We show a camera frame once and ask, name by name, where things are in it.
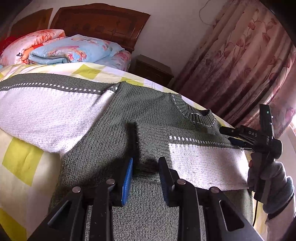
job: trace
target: person's arm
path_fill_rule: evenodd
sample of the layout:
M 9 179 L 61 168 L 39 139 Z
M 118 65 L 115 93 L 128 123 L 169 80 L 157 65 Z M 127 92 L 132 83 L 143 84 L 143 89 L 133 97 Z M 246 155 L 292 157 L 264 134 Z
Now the person's arm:
M 248 184 L 250 189 L 255 184 L 252 161 L 249 163 Z M 281 162 L 274 161 L 260 175 L 262 180 L 271 180 L 267 204 L 263 210 L 268 214 L 266 225 L 267 241 L 280 241 L 295 217 L 295 195 L 293 180 L 286 176 Z

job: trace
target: pink curtain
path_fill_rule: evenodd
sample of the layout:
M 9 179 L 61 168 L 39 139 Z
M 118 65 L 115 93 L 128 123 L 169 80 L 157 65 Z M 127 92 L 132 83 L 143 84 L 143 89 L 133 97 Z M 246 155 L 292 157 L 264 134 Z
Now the pink curtain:
M 259 128 L 259 103 L 269 104 L 275 136 L 296 108 L 296 48 L 257 0 L 230 0 L 173 84 L 233 126 Z

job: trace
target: hand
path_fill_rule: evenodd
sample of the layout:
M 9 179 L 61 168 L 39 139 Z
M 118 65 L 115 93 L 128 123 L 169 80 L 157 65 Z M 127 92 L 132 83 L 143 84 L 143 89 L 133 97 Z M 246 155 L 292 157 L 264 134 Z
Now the hand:
M 253 162 L 249 163 L 248 185 L 251 190 L 255 185 L 255 173 L 252 170 Z M 279 161 L 274 161 L 268 165 L 261 173 L 260 179 L 271 179 L 271 187 L 267 198 L 267 204 L 263 205 L 265 213 L 275 213 L 289 202 L 293 193 L 294 185 L 290 176 L 286 176 L 284 165 Z

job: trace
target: yellow and white checkered sheet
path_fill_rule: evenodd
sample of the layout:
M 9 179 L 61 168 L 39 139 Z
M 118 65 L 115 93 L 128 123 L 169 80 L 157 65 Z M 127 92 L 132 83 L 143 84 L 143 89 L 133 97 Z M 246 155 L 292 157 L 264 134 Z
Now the yellow and white checkered sheet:
M 12 65 L 0 69 L 0 81 L 16 74 L 49 73 L 89 81 L 117 83 L 126 81 L 162 92 L 174 91 L 139 76 L 93 63 L 57 65 Z M 202 106 L 182 97 L 189 105 Z M 218 121 L 229 126 L 217 117 Z M 57 184 L 60 157 L 12 137 L 0 129 L 0 224 L 12 241 L 24 241 L 47 214 Z

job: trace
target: headboard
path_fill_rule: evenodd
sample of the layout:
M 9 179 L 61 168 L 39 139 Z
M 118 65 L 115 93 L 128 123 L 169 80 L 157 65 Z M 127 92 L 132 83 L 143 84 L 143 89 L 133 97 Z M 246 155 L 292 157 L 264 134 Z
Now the headboard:
M 20 37 L 48 28 L 52 8 L 42 9 L 17 21 L 11 28 L 10 36 Z
M 50 28 L 63 29 L 66 36 L 81 34 L 116 42 L 131 53 L 149 17 L 143 12 L 93 3 L 60 8 Z

